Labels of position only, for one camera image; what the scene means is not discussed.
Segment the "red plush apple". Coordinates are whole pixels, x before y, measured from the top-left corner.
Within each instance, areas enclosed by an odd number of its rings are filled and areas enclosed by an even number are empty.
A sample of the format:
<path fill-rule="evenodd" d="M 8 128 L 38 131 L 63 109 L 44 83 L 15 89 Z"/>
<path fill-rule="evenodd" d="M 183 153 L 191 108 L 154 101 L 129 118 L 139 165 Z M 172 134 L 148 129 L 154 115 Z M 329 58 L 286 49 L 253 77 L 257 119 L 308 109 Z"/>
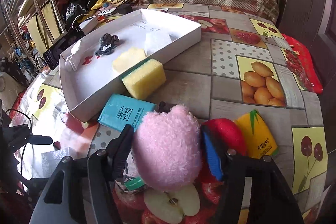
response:
<path fill-rule="evenodd" d="M 236 150 L 243 156 L 247 155 L 247 146 L 242 131 L 229 119 L 218 118 L 208 120 L 203 125 L 224 142 L 228 148 Z"/>

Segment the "teal tissue pack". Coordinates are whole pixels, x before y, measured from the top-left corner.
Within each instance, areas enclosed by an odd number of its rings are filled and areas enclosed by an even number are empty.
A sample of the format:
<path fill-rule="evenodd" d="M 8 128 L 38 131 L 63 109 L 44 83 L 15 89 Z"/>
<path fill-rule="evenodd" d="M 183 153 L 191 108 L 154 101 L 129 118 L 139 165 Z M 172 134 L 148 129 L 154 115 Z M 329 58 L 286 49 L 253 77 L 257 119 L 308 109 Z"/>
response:
<path fill-rule="evenodd" d="M 154 103 L 112 94 L 98 118 L 98 123 L 117 131 L 122 131 L 129 124 L 136 130 L 143 116 L 153 112 L 155 107 Z"/>

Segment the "pink plush peach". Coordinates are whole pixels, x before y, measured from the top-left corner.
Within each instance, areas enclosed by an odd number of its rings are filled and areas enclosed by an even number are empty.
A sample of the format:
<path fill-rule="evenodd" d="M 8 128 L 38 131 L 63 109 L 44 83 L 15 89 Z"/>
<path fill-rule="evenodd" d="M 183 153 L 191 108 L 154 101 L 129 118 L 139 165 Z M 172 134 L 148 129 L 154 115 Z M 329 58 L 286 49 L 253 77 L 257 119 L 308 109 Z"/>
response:
<path fill-rule="evenodd" d="M 161 192 L 194 182 L 202 167 L 200 125 L 184 105 L 148 112 L 136 130 L 132 153 L 138 173 Z"/>

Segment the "yellow green scrub sponge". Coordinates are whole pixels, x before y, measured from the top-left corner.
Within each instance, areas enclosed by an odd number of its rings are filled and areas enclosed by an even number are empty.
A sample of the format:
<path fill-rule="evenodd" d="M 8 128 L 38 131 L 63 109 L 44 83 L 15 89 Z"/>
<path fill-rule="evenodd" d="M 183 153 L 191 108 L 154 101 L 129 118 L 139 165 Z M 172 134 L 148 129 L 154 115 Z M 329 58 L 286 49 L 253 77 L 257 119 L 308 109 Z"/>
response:
<path fill-rule="evenodd" d="M 162 63 L 149 59 L 126 75 L 122 82 L 135 99 L 145 100 L 166 82 Z"/>

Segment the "blue grey braided scrunchie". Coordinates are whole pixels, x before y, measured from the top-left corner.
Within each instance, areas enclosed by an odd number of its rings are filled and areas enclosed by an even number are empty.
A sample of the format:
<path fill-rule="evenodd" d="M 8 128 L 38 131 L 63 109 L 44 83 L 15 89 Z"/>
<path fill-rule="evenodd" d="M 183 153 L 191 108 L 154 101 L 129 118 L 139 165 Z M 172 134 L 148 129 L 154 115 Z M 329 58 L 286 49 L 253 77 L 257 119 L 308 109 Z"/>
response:
<path fill-rule="evenodd" d="M 96 56 L 110 55 L 113 53 L 114 48 L 118 46 L 120 42 L 117 35 L 104 34 L 99 40 L 99 48 L 95 52 Z"/>

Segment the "black white patterned scrunchie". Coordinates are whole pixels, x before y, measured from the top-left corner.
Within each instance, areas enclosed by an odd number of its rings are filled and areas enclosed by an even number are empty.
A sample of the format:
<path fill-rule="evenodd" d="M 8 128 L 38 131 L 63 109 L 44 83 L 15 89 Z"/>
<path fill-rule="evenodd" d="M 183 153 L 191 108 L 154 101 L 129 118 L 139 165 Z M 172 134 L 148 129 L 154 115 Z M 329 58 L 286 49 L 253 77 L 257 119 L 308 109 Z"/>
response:
<path fill-rule="evenodd" d="M 130 150 L 126 159 L 123 175 L 116 180 L 116 184 L 121 190 L 129 194 L 136 194 L 147 188 L 147 184 L 144 183 L 142 177 L 139 175 L 133 157 L 133 149 Z"/>

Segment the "white cardboard box tray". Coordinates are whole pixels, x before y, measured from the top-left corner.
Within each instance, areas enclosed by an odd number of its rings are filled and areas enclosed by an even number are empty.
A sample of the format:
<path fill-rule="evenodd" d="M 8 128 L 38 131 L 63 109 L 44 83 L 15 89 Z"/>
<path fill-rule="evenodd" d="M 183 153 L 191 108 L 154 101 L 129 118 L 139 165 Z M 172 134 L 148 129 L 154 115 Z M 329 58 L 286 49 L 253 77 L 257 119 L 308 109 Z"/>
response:
<path fill-rule="evenodd" d="M 117 35 L 121 44 L 108 56 L 97 57 L 99 40 L 104 34 Z M 142 48 L 145 59 L 162 64 L 200 42 L 201 24 L 167 12 L 139 9 L 92 31 L 78 41 L 80 51 L 76 70 L 66 68 L 71 49 L 59 60 L 60 83 L 65 102 L 73 117 L 87 122 L 105 106 L 113 93 L 123 93 L 122 78 L 112 63 L 132 47 Z"/>

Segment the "red gift bag on chair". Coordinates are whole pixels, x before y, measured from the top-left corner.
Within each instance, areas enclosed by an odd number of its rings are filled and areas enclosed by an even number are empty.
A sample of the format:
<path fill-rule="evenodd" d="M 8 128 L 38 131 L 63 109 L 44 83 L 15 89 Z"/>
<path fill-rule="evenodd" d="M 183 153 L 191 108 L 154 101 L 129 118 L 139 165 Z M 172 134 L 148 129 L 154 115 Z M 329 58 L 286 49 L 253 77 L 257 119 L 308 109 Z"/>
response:
<path fill-rule="evenodd" d="M 304 90 L 321 94 L 322 84 L 315 72 L 313 60 L 306 46 L 295 38 L 283 34 L 291 50 L 285 50 L 286 66 L 297 77 Z"/>

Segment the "metal storage shelf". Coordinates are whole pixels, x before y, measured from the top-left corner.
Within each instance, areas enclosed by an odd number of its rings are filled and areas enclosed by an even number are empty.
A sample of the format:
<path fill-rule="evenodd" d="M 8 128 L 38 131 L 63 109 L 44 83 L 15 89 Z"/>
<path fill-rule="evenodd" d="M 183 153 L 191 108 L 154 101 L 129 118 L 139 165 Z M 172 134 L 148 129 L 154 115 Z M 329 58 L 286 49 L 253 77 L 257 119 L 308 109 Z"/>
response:
<path fill-rule="evenodd" d="M 73 28 L 77 16 L 88 12 L 97 0 L 1 0 L 3 35 L 11 48 L 11 62 L 35 76 L 43 54 Z"/>

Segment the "brown wooden door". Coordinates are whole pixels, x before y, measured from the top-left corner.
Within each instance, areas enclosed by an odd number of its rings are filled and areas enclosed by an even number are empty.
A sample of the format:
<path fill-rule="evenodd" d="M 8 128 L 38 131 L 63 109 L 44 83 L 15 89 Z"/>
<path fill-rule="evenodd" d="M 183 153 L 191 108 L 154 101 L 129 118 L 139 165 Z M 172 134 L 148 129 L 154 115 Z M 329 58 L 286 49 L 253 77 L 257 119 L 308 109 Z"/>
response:
<path fill-rule="evenodd" d="M 335 0 L 277 0 L 277 26 L 303 43 L 322 83 L 322 111 L 335 111 Z"/>

